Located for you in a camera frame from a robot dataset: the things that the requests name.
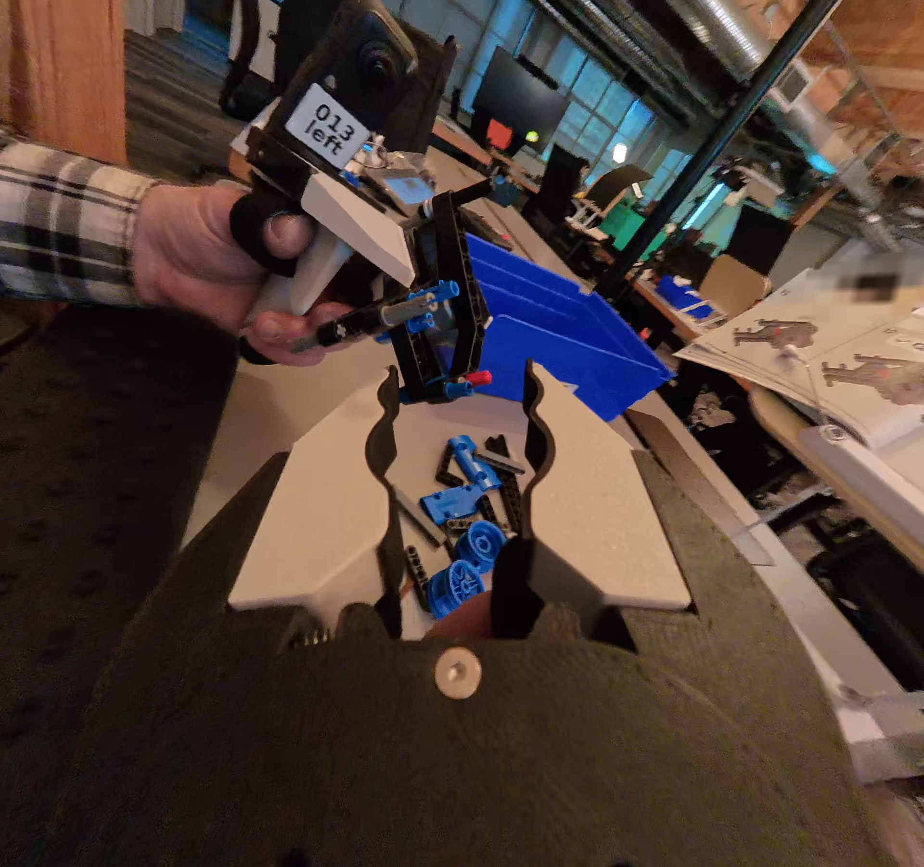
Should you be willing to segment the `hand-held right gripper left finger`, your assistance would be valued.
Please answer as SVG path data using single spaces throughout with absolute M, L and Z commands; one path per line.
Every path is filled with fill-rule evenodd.
M 404 546 L 387 473 L 397 457 L 395 367 L 295 442 L 228 596 L 237 611 L 303 607 L 334 629 L 352 604 L 401 634 Z

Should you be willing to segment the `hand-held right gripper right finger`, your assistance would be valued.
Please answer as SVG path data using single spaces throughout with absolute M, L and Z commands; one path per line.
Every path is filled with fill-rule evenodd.
M 492 576 L 492 634 L 521 640 L 540 613 L 563 605 L 581 636 L 631 642 L 629 609 L 692 612 L 634 450 L 545 367 L 528 360 L 523 411 L 533 476 L 521 532 Z

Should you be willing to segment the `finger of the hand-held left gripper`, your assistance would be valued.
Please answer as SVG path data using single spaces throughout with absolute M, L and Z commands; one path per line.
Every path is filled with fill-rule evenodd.
M 300 200 L 302 210 L 365 260 L 400 285 L 410 287 L 417 274 L 404 227 L 354 191 L 323 172 L 310 176 Z

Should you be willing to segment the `toy brick motor assembly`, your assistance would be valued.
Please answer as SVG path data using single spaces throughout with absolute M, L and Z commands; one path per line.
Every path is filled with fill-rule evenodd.
M 385 278 L 385 295 L 299 337 L 294 354 L 385 336 L 394 348 L 404 403 L 449 403 L 491 384 L 480 361 L 490 312 L 472 269 L 463 205 L 486 198 L 490 180 L 426 200 L 403 224 L 410 287 Z

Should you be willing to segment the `person's left forearm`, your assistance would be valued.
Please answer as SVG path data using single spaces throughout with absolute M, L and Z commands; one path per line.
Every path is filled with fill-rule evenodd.
M 1 131 L 3 297 L 139 308 L 131 246 L 156 179 Z

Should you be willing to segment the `person's left hand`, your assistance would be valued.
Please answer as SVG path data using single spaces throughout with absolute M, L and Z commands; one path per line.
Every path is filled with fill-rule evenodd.
M 138 299 L 198 315 L 225 333 L 244 337 L 261 356 L 292 367 L 317 365 L 326 350 L 293 353 L 294 342 L 349 312 L 337 301 L 306 314 L 249 315 L 269 273 L 232 236 L 230 214 L 248 195 L 241 184 L 158 185 L 140 205 L 130 246 Z

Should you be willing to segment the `pile of black toy beams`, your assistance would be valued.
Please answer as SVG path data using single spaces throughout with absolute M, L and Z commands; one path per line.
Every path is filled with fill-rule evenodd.
M 516 463 L 513 453 L 504 434 L 488 436 L 484 442 L 485 451 L 501 460 Z M 497 524 L 508 534 L 521 535 L 522 533 L 522 498 L 518 482 L 525 468 L 514 470 L 510 468 L 497 468 L 489 463 L 498 475 L 501 482 L 498 489 L 487 492 L 479 500 L 479 513 L 483 518 Z M 458 466 L 454 451 L 450 443 L 445 445 L 440 463 L 435 474 L 435 480 L 442 483 L 445 488 L 456 488 L 468 483 L 465 475 L 460 475 L 453 466 Z

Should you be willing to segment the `grey flat toy bar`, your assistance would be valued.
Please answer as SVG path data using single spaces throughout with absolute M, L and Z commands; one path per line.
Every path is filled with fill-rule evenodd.
M 428 543 L 434 548 L 439 548 L 448 544 L 448 538 L 445 532 L 431 520 L 419 502 L 412 499 L 398 487 L 394 487 L 394 496 L 399 509 L 417 530 L 423 534 Z

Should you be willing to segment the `short black holed toy beam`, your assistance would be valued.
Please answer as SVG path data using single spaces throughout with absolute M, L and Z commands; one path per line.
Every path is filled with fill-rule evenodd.
M 404 559 L 410 584 L 418 603 L 424 613 L 430 614 L 430 578 L 424 568 L 418 549 L 414 545 L 407 545 L 404 549 Z

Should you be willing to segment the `blue toy wheel hub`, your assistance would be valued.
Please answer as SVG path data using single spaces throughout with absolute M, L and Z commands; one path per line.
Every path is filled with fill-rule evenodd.
M 490 521 L 471 523 L 456 542 L 456 556 L 479 575 L 492 572 L 496 560 L 507 542 L 503 530 Z
M 479 571 L 468 560 L 457 559 L 432 576 L 425 593 L 430 614 L 442 620 L 472 598 L 488 592 Z

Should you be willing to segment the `black monitor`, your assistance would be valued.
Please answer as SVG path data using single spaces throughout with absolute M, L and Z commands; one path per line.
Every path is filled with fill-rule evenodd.
M 565 116 L 568 98 L 496 46 L 472 101 L 469 134 L 482 147 L 495 122 L 512 133 L 508 154 L 529 146 L 540 155 Z

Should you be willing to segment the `black dimpled mat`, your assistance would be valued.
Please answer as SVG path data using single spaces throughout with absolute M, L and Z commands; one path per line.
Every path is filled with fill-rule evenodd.
M 179 550 L 237 370 L 201 317 L 73 306 L 2 367 L 2 865 L 36 865 L 97 677 Z

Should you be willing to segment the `small blue storage bin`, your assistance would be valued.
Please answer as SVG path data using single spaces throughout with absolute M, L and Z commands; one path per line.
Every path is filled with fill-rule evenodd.
M 654 289 L 675 311 L 697 325 L 712 327 L 727 321 L 726 312 L 720 306 L 705 299 L 682 277 L 666 274 L 655 283 Z

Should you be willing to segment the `black metal pole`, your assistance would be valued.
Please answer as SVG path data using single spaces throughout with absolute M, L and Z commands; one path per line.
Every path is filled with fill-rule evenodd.
M 622 263 L 610 267 L 596 284 L 596 292 L 606 301 L 614 302 L 626 295 L 630 282 L 626 277 L 632 267 L 641 259 L 654 237 L 676 212 L 679 204 L 687 197 L 711 163 L 722 153 L 733 136 L 753 115 L 758 105 L 767 96 L 770 88 L 793 63 L 809 40 L 818 32 L 843 0 L 808 0 L 800 13 L 791 21 L 781 39 L 773 46 L 768 56 L 747 79 L 744 90 L 730 104 L 724 115 L 715 124 L 709 136 L 687 163 L 681 174 L 664 197 L 656 211 L 640 226 L 625 249 Z

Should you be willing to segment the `silver ventilation duct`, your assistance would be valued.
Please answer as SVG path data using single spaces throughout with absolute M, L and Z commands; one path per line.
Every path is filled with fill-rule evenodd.
M 735 0 L 665 0 L 738 82 L 749 80 L 772 50 L 767 35 Z

